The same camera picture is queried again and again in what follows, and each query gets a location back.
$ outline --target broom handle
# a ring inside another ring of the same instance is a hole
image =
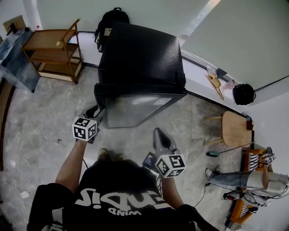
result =
[[[237,148],[241,148],[241,147],[247,146],[247,145],[252,144],[252,143],[254,143],[254,142],[255,142],[255,141],[250,142],[250,143],[247,143],[247,144],[244,144],[244,145],[241,145],[241,146],[238,146],[238,147],[235,147],[235,148],[232,148],[232,149],[229,149],[229,150],[226,150],[226,151],[219,152],[219,154],[224,153],[224,152],[228,152],[228,151],[232,151],[232,150],[235,150],[235,149],[237,149]]]

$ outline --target black t-shirt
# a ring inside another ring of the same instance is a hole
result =
[[[132,161],[98,161],[85,171],[76,195],[56,183],[39,186],[27,230],[172,227],[217,231],[194,207],[170,207],[149,170]]]

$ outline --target person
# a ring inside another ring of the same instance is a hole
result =
[[[184,204],[173,178],[162,179],[163,198],[150,170],[101,149],[80,183],[86,142],[77,140],[55,183],[37,188],[27,230],[190,228],[217,231]]]
[[[270,198],[281,198],[289,192],[288,175],[273,172],[263,157],[263,171],[220,172],[220,166],[214,171],[207,168],[205,173],[209,183],[214,185],[237,186],[242,190],[242,200],[255,206],[268,206]]]

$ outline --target blue jeans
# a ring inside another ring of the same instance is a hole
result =
[[[229,173],[219,173],[218,175],[212,173],[210,175],[209,182],[215,185],[226,185],[226,186],[237,186],[246,188],[248,178],[251,172],[229,172]]]

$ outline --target black bag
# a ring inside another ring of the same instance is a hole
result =
[[[106,12],[95,31],[94,42],[98,44],[98,51],[101,53],[103,52],[103,48],[110,35],[114,22],[130,23],[127,14],[121,11],[120,7],[116,7],[113,10]]]
[[[249,84],[239,84],[233,88],[233,95],[237,105],[247,105],[254,102],[256,94]]]

